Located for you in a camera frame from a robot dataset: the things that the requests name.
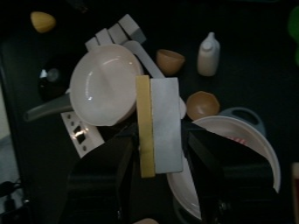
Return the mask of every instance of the mug handle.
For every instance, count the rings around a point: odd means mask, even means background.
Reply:
[[[243,122],[248,123],[263,136],[267,135],[266,132],[266,125],[255,111],[248,108],[235,107],[227,108],[219,112],[219,116],[228,116],[241,120]]]

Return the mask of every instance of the yellow sponge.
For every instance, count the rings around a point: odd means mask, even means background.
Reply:
[[[155,176],[155,143],[151,82],[148,75],[137,75],[135,77],[135,85],[141,178],[152,178]]]

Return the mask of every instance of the sponge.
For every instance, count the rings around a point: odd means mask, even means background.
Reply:
[[[295,64],[299,66],[299,6],[296,6],[290,13],[287,30],[296,43],[294,59]]]
[[[136,118],[140,144],[141,178],[155,176],[155,140],[151,101],[151,82],[148,75],[135,77]]]

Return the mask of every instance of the white block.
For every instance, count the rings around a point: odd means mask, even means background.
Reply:
[[[104,28],[101,31],[97,32],[96,38],[97,38],[97,43],[101,46],[113,44],[113,41],[112,41],[112,39],[108,35],[108,29],[107,28]]]
[[[145,35],[131,16],[125,14],[117,22],[125,30],[125,34],[129,36],[129,38],[143,44],[145,42]]]
[[[177,78],[151,79],[155,173],[183,171]]]
[[[119,24],[115,24],[108,30],[107,30],[109,37],[112,38],[113,42],[117,45],[123,45],[128,39],[127,39],[127,35],[120,27]]]
[[[88,49],[88,51],[93,48],[99,46],[99,42],[96,38],[92,38],[87,43],[85,43],[85,47]]]

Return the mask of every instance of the black object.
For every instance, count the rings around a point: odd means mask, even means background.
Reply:
[[[43,101],[65,94],[71,84],[71,75],[81,55],[68,53],[56,55],[45,63],[39,78],[39,93]]]
[[[267,159],[189,122],[181,122],[181,148],[191,167],[201,223],[282,223]],[[79,161],[69,175],[60,224],[129,223],[136,149],[133,124]]]
[[[33,224],[29,207],[21,206],[13,211],[0,214],[0,223],[1,224]]]
[[[12,183],[11,181],[5,181],[0,185],[0,198],[13,193],[15,189],[15,183]]]

